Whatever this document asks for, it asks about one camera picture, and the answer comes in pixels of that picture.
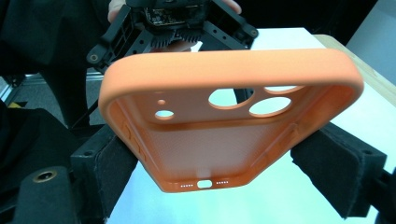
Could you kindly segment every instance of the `orange silicone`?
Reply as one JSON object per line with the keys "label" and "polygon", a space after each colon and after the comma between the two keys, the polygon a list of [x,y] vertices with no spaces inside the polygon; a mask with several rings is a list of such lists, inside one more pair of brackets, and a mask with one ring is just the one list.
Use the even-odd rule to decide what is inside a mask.
{"label": "orange silicone", "polygon": [[[296,86],[286,91],[264,87]],[[217,89],[251,88],[245,102],[217,106]],[[353,62],[335,49],[150,53],[123,58],[106,71],[100,111],[166,192],[249,183],[291,147],[361,95]],[[249,109],[275,97],[274,113]],[[157,111],[172,111],[158,117]]]}

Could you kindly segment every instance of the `finger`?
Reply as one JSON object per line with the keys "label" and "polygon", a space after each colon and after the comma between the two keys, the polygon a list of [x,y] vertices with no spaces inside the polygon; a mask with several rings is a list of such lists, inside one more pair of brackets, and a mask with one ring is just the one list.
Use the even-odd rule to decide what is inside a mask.
{"label": "finger", "polygon": [[237,14],[242,13],[242,8],[234,0],[222,0],[227,6],[229,6]]}
{"label": "finger", "polygon": [[113,22],[120,12],[121,7],[125,5],[125,0],[111,0],[108,4],[107,19],[109,22]]}

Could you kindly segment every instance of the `black plastic part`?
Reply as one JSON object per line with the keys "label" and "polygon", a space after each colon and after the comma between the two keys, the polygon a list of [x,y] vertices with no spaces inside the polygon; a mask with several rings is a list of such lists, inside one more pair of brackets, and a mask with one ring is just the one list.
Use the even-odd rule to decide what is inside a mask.
{"label": "black plastic part", "polygon": [[145,9],[152,9],[148,7],[160,2],[128,1],[99,44],[87,55],[87,61],[103,74],[120,58],[147,53],[153,48],[165,47],[174,40],[200,39],[203,42],[200,50],[250,49],[259,34],[256,28],[247,24],[244,18],[221,0],[174,1],[195,7],[197,3],[202,5],[196,13],[191,12],[192,18],[183,15],[185,22],[179,25],[155,26],[145,17]]}
{"label": "black plastic part", "polygon": [[396,223],[396,169],[392,175],[383,171],[374,182],[368,200],[379,212],[376,224]]}
{"label": "black plastic part", "polygon": [[26,176],[12,223],[79,223],[67,169],[49,167]]}
{"label": "black plastic part", "polygon": [[387,156],[329,123],[291,150],[293,162],[341,217],[366,217]]}
{"label": "black plastic part", "polygon": [[12,87],[19,87],[25,79],[25,75],[5,75],[3,80]]}
{"label": "black plastic part", "polygon": [[71,162],[74,177],[80,181],[83,223],[109,217],[137,158],[105,125],[72,155]]}
{"label": "black plastic part", "polygon": [[238,104],[246,101],[248,98],[253,95],[254,90],[253,89],[233,89],[233,93],[236,98],[236,102]]}

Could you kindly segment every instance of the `white surface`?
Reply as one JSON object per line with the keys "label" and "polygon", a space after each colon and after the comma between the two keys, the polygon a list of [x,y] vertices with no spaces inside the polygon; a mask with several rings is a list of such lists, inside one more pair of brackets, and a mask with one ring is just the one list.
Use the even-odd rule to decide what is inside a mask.
{"label": "white surface", "polygon": [[[323,48],[304,29],[261,30],[254,49]],[[370,87],[333,121],[389,154],[396,166],[396,108]],[[234,189],[163,193],[138,163],[108,223],[370,223],[343,220],[286,154],[250,184]]]}

